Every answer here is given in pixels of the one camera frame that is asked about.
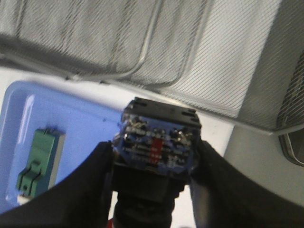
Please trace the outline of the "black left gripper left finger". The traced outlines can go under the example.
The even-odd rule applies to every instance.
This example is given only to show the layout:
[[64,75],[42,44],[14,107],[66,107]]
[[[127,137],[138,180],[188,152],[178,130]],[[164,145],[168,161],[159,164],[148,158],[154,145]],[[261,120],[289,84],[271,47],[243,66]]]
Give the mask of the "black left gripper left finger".
[[100,142],[63,181],[0,216],[2,228],[105,228],[112,144]]

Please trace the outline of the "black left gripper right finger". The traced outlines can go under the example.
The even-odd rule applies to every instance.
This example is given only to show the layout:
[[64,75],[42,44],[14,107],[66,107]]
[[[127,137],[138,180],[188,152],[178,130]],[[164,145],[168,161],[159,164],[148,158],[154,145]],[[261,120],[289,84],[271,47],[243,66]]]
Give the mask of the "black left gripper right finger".
[[191,199],[198,228],[302,228],[304,208],[260,186],[221,157],[197,144]]

